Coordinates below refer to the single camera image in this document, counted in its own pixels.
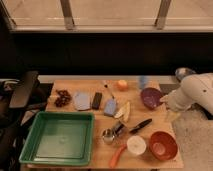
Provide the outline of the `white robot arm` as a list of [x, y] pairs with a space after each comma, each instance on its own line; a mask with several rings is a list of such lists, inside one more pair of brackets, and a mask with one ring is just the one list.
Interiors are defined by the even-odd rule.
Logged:
[[180, 87], [163, 96], [160, 101], [175, 112], [185, 111], [197, 103], [213, 115], [213, 73], [184, 77]]

